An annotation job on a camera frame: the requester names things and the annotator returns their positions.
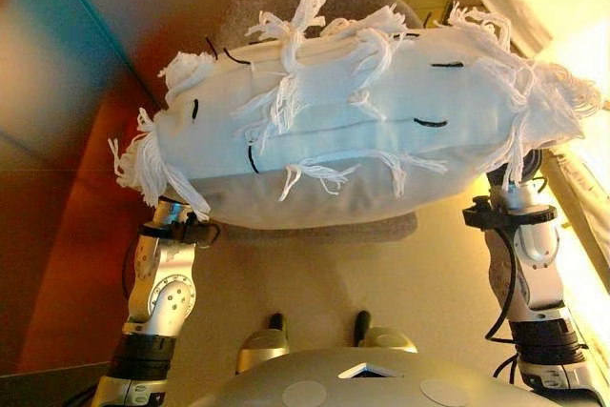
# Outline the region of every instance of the white fabric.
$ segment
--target white fabric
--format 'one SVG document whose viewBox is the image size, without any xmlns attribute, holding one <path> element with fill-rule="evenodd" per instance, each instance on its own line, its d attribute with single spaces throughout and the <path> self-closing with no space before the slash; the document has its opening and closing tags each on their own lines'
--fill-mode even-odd
<svg viewBox="0 0 610 407">
<path fill-rule="evenodd" d="M 528 57 L 534 57 L 553 40 L 586 28 L 590 24 L 605 21 L 607 26 L 610 14 L 610 0 L 482 0 L 482 2 L 489 10 L 510 19 L 513 25 L 512 40 Z"/>
<path fill-rule="evenodd" d="M 500 16 L 455 8 L 452 27 L 406 34 L 382 9 L 306 40 L 322 3 L 301 0 L 291 23 L 262 13 L 257 28 L 278 40 L 232 51 L 250 65 L 221 56 L 179 71 L 188 84 L 170 108 L 153 122 L 142 112 L 144 134 L 121 157 L 112 144 L 119 183 L 259 229 L 366 222 L 505 162 L 504 186 L 519 183 L 523 156 L 579 136 L 578 118 L 599 107 L 563 68 L 511 54 Z"/>
</svg>

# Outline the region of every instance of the gray chair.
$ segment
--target gray chair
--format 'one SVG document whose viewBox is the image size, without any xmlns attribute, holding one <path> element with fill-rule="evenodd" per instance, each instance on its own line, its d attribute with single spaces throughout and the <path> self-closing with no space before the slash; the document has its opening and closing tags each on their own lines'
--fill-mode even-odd
<svg viewBox="0 0 610 407">
<path fill-rule="evenodd" d="M 248 45 L 257 36 L 246 37 L 250 26 L 258 24 L 258 13 L 270 11 L 282 20 L 290 21 L 295 14 L 299 0 L 231 0 L 224 19 L 214 35 L 213 43 L 219 49 L 228 50 Z M 362 19 L 376 10 L 396 4 L 396 12 L 405 15 L 405 24 L 410 29 L 421 29 L 422 24 L 417 15 L 402 0 L 326 0 L 320 15 L 329 24 L 336 18 Z M 316 37 L 320 27 L 307 29 L 308 38 Z M 225 235 L 233 241 L 243 242 L 278 242 L 287 238 L 298 237 L 311 242 L 344 243 L 344 242 L 379 242 L 399 240 L 414 232 L 417 228 L 417 216 L 409 213 L 395 218 L 375 221 L 366 224 L 349 224 L 303 230 L 257 231 L 228 226 Z"/>
<path fill-rule="evenodd" d="M 233 48 L 248 45 L 256 40 L 256 35 L 246 37 L 250 26 L 258 24 L 258 13 L 270 11 L 280 19 L 290 21 L 295 14 L 299 0 L 231 0 L 215 37 L 217 48 Z M 422 28 L 421 21 L 402 0 L 326 0 L 320 14 L 326 17 L 326 24 L 336 18 L 362 19 L 386 5 L 396 4 L 396 12 L 405 15 L 408 28 Z M 307 37 L 317 37 L 321 28 L 307 29 Z"/>
</svg>

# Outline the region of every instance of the fabric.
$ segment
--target fabric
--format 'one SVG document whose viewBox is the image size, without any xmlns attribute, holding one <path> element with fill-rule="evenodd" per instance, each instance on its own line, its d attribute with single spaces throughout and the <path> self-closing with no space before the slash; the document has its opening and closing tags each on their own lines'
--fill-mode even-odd
<svg viewBox="0 0 610 407">
<path fill-rule="evenodd" d="M 405 214 L 507 163 L 580 135 L 600 95 L 564 68 L 509 52 L 502 17 L 455 8 L 452 27 L 410 31 L 385 7 L 319 38 L 325 0 L 293 19 L 261 12 L 264 42 L 178 54 L 161 72 L 170 108 L 119 156 L 118 182 L 163 193 L 200 219 L 256 229 L 352 224 Z"/>
<path fill-rule="evenodd" d="M 254 37 L 246 36 L 248 28 L 258 21 L 260 11 L 273 11 L 275 15 L 290 17 L 298 7 L 299 0 L 231 0 L 224 19 L 221 21 L 214 44 L 219 48 L 229 49 L 248 45 Z M 386 5 L 396 3 L 395 11 L 405 15 L 405 25 L 412 29 L 421 29 L 422 23 L 417 15 L 402 0 L 326 0 L 320 9 L 327 22 L 337 17 L 363 18 Z M 319 36 L 321 27 L 306 30 L 307 37 Z M 225 225 L 223 232 L 234 240 L 247 240 L 248 243 L 270 240 L 281 240 L 286 237 L 298 237 L 314 242 L 368 242 L 398 240 L 414 232 L 417 228 L 415 213 L 395 218 L 383 219 L 362 224 L 316 227 L 301 230 L 253 231 L 238 226 Z"/>
<path fill-rule="evenodd" d="M 588 25 L 608 21 L 609 0 L 482 0 L 489 10 L 510 19 L 512 40 L 527 57 L 534 57 L 553 40 L 561 39 L 587 28 Z M 601 40 L 610 42 L 610 31 L 600 38 L 586 36 L 594 48 Z"/>
</svg>

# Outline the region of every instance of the orange wall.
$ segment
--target orange wall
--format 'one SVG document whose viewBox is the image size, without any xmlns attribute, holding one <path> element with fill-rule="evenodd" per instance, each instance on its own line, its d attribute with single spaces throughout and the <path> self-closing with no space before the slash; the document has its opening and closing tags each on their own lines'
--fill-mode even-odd
<svg viewBox="0 0 610 407">
<path fill-rule="evenodd" d="M 152 211 L 114 182 L 107 138 L 127 147 L 158 71 L 207 49 L 229 0 L 0 1 L 0 375 L 108 360 Z"/>
</svg>

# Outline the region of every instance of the chair backrest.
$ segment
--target chair backrest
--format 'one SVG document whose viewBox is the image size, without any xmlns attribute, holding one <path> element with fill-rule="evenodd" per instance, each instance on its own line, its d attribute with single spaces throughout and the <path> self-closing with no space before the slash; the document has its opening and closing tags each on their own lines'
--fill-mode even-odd
<svg viewBox="0 0 610 407">
<path fill-rule="evenodd" d="M 256 36 L 246 37 L 250 26 L 258 23 L 260 11 L 270 11 L 277 17 L 290 21 L 295 14 L 299 0 L 231 0 L 224 20 L 214 36 L 214 44 L 222 49 L 233 49 L 248 45 Z M 326 24 L 336 18 L 362 19 L 386 5 L 396 4 L 396 12 L 405 15 L 407 27 L 419 29 L 421 21 L 402 0 L 326 0 L 320 14 L 326 17 Z M 307 29 L 308 37 L 319 35 L 321 28 Z"/>
</svg>

